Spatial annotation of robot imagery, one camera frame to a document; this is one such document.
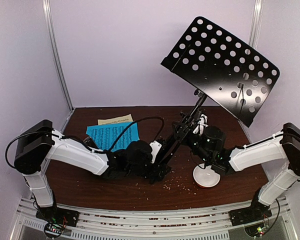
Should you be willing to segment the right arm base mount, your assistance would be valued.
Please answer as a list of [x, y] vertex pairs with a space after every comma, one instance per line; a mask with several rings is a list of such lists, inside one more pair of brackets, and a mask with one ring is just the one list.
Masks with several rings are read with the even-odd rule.
[[266, 207], [245, 207], [231, 210], [229, 218], [232, 226], [245, 225], [256, 221], [261, 221], [264, 217], [271, 217], [272, 212], [268, 206]]

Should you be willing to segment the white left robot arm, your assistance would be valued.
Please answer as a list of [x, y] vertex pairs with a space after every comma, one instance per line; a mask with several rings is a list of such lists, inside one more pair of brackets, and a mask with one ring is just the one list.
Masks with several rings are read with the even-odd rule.
[[52, 159], [87, 170], [105, 179], [129, 175], [140, 176], [151, 183], [161, 181], [171, 167], [162, 163], [162, 145], [153, 141], [132, 141], [126, 148], [101, 150], [76, 136], [63, 135], [44, 119], [18, 138], [13, 167], [23, 175], [36, 200], [38, 210], [51, 222], [62, 218], [56, 197], [42, 170], [45, 159]]

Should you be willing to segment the red wooden metronome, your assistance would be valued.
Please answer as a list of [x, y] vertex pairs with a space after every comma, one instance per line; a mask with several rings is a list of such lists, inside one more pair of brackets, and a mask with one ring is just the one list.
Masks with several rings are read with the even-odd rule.
[[98, 146], [90, 136], [86, 137], [83, 142], [90, 148], [98, 149]]

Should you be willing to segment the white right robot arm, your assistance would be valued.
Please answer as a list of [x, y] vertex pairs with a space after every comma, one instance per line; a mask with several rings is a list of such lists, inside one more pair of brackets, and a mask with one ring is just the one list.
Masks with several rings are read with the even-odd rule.
[[203, 168], [217, 176], [226, 176], [255, 165], [285, 160], [279, 173], [255, 193], [243, 212], [249, 220], [258, 220], [270, 205], [295, 182], [300, 181], [300, 129], [288, 122], [281, 131], [256, 143], [224, 148], [226, 136], [217, 127], [207, 126], [201, 135], [190, 133], [186, 145], [203, 161]]

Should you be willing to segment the yellow sheet music paper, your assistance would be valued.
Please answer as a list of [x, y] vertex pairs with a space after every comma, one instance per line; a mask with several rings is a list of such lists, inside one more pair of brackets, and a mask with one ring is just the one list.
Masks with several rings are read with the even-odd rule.
[[133, 121], [132, 115], [127, 114], [127, 115], [123, 115], [123, 116], [117, 116], [114, 118], [98, 119], [97, 124], [98, 125], [109, 125], [109, 124], [129, 123], [132, 121]]

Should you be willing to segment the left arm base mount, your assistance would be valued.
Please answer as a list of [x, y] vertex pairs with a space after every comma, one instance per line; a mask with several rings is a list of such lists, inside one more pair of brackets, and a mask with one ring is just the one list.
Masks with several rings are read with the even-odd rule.
[[78, 211], [57, 207], [56, 209], [40, 208], [36, 211], [35, 217], [61, 226], [76, 227], [79, 215]]

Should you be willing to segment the black music stand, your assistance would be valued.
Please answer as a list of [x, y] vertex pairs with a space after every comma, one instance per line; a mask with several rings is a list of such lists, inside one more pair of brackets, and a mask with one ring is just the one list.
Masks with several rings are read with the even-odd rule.
[[192, 111], [172, 123], [160, 160], [165, 164], [180, 145], [188, 146], [187, 137], [207, 98], [249, 127], [280, 75], [267, 58], [202, 16], [193, 20], [161, 64], [194, 86], [199, 96]]

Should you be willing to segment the blue paper sheet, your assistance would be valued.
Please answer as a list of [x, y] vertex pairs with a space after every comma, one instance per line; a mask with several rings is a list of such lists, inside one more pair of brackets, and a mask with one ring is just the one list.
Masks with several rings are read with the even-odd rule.
[[[120, 133], [129, 124], [130, 122], [88, 126], [86, 134], [94, 140], [99, 149], [109, 150]], [[135, 123], [120, 137], [111, 152], [126, 149], [131, 142], [139, 139], [138, 125]]]

